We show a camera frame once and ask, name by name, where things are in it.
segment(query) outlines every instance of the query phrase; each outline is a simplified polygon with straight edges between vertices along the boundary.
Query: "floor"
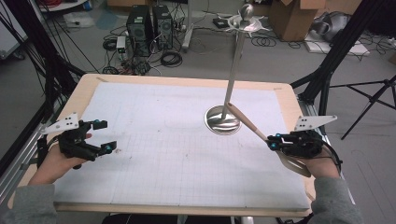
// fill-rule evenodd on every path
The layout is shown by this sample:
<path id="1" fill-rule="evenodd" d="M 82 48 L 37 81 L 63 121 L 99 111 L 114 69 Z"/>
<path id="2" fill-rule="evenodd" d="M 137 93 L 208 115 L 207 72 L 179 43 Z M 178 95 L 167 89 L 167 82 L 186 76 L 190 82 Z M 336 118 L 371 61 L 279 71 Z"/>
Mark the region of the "floor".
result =
<path id="1" fill-rule="evenodd" d="M 90 11 L 89 15 L 94 18 L 93 27 L 72 29 L 68 34 L 95 67 L 100 68 L 106 63 L 106 52 L 102 48 L 103 37 L 108 35 L 110 30 L 124 25 L 126 14 L 99 7 Z M 211 23 L 212 18 L 212 15 L 207 14 L 197 25 L 215 28 Z M 93 68 L 73 43 L 67 40 L 64 34 L 61 34 L 61 37 L 65 41 L 72 64 L 85 71 L 92 71 Z M 275 41 L 276 45 L 257 47 L 250 39 L 245 41 L 236 79 L 291 83 L 315 71 L 325 57 L 324 54 L 309 53 L 303 44 L 295 49 L 288 43 L 276 39 L 267 41 Z M 375 44 L 367 43 L 367 49 L 375 49 Z M 332 85 L 392 78 L 395 75 L 395 64 L 389 63 L 388 58 L 393 53 L 394 50 L 385 54 L 373 50 L 361 61 L 355 56 L 347 56 L 335 71 Z M 151 69 L 147 76 L 228 79 L 233 57 L 233 36 L 204 29 L 194 30 L 191 48 L 187 53 L 181 52 L 181 55 L 181 66 L 159 66 L 158 70 Z M 120 62 L 113 59 L 111 64 L 119 65 Z M 3 156 L 41 106 L 44 97 L 35 70 L 28 59 L 19 61 L 9 58 L 0 61 L 0 71 L 0 118 L 4 127 L 0 136 L 3 145 L 0 156 Z M 374 94 L 382 86 L 365 85 L 359 89 Z M 303 90 L 304 86 L 295 89 L 295 92 L 301 93 Z M 380 99 L 394 104 L 391 90 L 385 91 Z M 348 88 L 330 89 L 327 114 L 336 115 L 338 120 L 328 124 L 326 131 L 332 146 L 344 161 L 344 176 L 357 206 L 363 213 L 365 223 L 391 223 L 396 219 L 394 111 L 374 104 L 347 138 L 340 139 L 367 104 L 367 98 Z M 59 223 L 101 223 L 105 216 L 106 214 L 95 213 L 60 213 Z M 255 222 L 276 223 L 273 218 L 268 217 L 255 217 Z"/>

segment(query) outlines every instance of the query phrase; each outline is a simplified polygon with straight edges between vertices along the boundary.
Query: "box flap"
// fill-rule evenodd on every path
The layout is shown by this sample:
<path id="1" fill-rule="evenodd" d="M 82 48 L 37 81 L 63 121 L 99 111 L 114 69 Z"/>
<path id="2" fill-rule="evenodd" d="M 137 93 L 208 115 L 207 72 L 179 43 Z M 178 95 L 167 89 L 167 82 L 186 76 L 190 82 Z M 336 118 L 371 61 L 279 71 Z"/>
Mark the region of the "box flap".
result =
<path id="1" fill-rule="evenodd" d="M 285 6 L 287 6 L 288 4 L 290 4 L 292 1 L 294 0 L 280 0 L 283 4 L 285 4 Z"/>
<path id="2" fill-rule="evenodd" d="M 301 0 L 300 9 L 325 8 L 326 0 Z"/>

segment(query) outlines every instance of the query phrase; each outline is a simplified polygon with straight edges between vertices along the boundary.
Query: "white bracket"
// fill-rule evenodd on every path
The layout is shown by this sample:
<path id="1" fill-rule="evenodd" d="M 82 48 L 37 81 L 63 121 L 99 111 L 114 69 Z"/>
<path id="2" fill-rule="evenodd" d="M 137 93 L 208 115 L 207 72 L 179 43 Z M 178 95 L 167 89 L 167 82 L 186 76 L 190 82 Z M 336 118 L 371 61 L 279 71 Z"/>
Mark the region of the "white bracket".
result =
<path id="1" fill-rule="evenodd" d="M 307 117 L 299 117 L 297 119 L 296 126 L 294 128 L 295 132 L 307 131 L 316 129 L 317 127 L 322 126 L 323 124 L 330 123 L 334 120 L 337 120 L 337 116 L 307 116 Z"/>
<path id="2" fill-rule="evenodd" d="M 40 132 L 42 134 L 56 133 L 56 132 L 77 129 L 78 127 L 79 127 L 78 114 L 74 112 L 73 114 L 67 116 L 66 118 L 58 120 L 49 127 L 42 129 Z"/>

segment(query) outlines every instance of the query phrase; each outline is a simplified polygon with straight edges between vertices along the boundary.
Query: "gray sleeve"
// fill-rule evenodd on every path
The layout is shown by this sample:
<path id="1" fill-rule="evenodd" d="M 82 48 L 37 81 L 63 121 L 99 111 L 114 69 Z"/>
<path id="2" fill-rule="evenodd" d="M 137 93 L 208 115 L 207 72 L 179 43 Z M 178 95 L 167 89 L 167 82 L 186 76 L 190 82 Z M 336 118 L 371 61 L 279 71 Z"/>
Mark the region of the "gray sleeve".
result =
<path id="1" fill-rule="evenodd" d="M 0 223 L 56 223 L 54 191 L 53 185 L 17 188 L 13 208 L 0 218 Z"/>
<path id="2" fill-rule="evenodd" d="M 321 177 L 315 180 L 317 198 L 312 202 L 314 216 L 309 224 L 362 224 L 361 212 L 349 198 L 347 182 L 340 178 Z"/>

